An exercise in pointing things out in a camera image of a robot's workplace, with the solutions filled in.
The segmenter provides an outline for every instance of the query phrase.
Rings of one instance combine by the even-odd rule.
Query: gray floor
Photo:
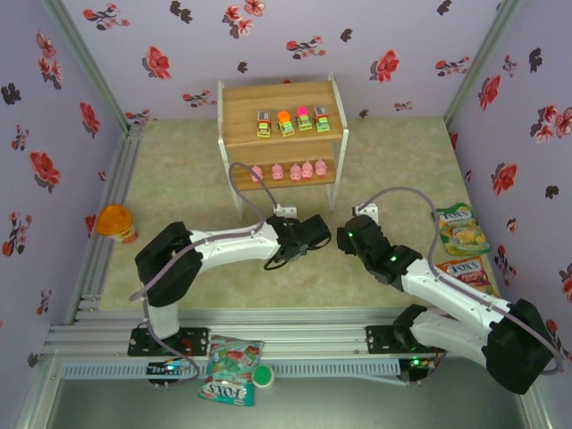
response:
[[[154,391],[148,382],[63,382],[51,429],[517,429],[517,396],[464,359],[421,387],[350,379],[282,379],[253,408],[197,398],[200,382]]]

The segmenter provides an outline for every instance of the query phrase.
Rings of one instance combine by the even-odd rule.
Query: fox's candy bag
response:
[[[254,406],[252,373],[258,366],[263,346],[262,341],[213,336],[208,377],[198,396],[223,404]]]
[[[465,203],[438,208],[441,240],[447,252],[458,256],[482,255],[491,250],[475,214]]]
[[[449,261],[437,266],[463,283],[498,298],[497,293],[489,282],[489,277],[484,270],[483,260],[480,257]]]

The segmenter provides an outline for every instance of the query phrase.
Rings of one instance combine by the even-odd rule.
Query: floral wallpaper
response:
[[[0,67],[0,426],[12,428],[71,304],[120,130],[41,2],[0,14],[0,38],[12,59]]]
[[[349,117],[443,116],[499,2],[63,0],[128,122],[127,113],[145,111],[151,120],[214,119],[218,80],[299,82],[329,72]],[[205,92],[212,96],[202,103]]]
[[[450,127],[500,292],[538,307],[566,362],[538,382],[553,427],[570,427],[572,384],[571,14],[568,0],[524,2]]]

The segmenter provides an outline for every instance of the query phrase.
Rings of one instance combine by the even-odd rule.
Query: wooden shelf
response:
[[[296,109],[304,105],[311,111],[316,105],[328,109],[330,130],[317,132],[300,131],[294,123],[296,132],[283,137],[276,128],[276,114],[281,110],[295,117]],[[257,137],[258,111],[269,110],[272,113],[272,136]],[[332,82],[305,82],[258,87],[225,88],[223,90],[223,140],[231,149],[248,146],[271,146],[285,142],[310,142],[319,140],[340,140],[343,136],[340,111],[336,103]]]
[[[231,160],[247,165],[297,163],[300,159],[333,160],[333,148],[330,141],[282,142],[274,146],[234,147]]]
[[[315,164],[317,159],[310,159],[309,160],[312,165]],[[298,165],[301,167],[304,161],[298,161]],[[277,188],[291,188],[296,186],[308,186],[308,185],[326,185],[328,183],[335,183],[336,182],[336,167],[334,165],[333,160],[325,160],[326,165],[328,166],[328,173],[324,177],[318,177],[315,175],[312,176],[312,179],[302,179],[300,181],[291,181],[290,180],[290,167],[294,165],[293,162],[290,163],[280,163],[282,168],[284,169],[284,179],[281,181],[274,181],[272,178],[272,166],[273,164],[259,164],[258,166],[262,168],[262,172],[264,174],[263,180],[265,181],[265,185],[269,189],[277,189]],[[232,171],[232,178],[234,179],[237,187],[240,190],[259,190],[262,189],[260,183],[254,183],[252,179],[250,179],[250,173],[244,169],[236,167]]]

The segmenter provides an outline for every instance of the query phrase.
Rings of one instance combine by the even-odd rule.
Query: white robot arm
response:
[[[206,270],[249,259],[265,260],[264,269],[273,270],[324,246],[331,237],[319,214],[304,222],[273,215],[262,225],[227,231],[189,231],[183,222],[171,223],[135,257],[144,284],[159,277],[147,291],[149,323],[161,340],[176,334],[179,301]],[[179,252],[184,255],[172,264]]]
[[[357,255],[379,282],[425,299],[446,313],[418,305],[407,308],[393,323],[393,333],[409,350],[423,345],[469,358],[518,394],[526,393],[552,360],[550,336],[533,304],[524,299],[511,304],[438,273],[415,250],[392,246],[376,221],[365,214],[339,228],[337,239],[338,248]],[[540,343],[512,319],[548,342]]]

